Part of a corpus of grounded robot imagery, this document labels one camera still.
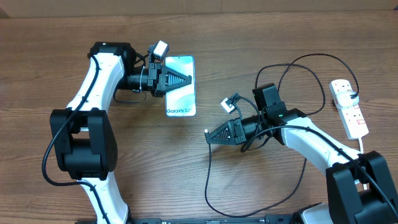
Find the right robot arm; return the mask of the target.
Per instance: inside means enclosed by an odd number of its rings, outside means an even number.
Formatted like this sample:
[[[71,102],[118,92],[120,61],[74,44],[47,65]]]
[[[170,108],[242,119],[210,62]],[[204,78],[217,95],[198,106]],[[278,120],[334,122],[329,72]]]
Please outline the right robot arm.
[[[266,218],[267,223],[397,223],[397,190],[383,156],[366,154],[333,139],[297,108],[288,110],[277,87],[253,89],[256,114],[231,119],[212,132],[208,145],[242,145],[263,136],[303,155],[326,178],[328,203]]]

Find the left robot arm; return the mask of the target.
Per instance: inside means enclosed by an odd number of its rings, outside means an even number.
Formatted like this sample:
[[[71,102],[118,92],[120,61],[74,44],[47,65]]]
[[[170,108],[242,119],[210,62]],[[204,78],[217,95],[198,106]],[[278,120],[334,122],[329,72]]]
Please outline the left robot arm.
[[[96,213],[96,223],[133,223],[114,170],[118,146],[108,118],[111,100],[118,90],[167,92],[193,83],[161,63],[169,45],[160,40],[148,54],[137,53],[127,42],[96,42],[88,53],[90,67],[83,83],[66,108],[50,115],[52,140],[42,161],[42,175],[51,185],[80,185]]]

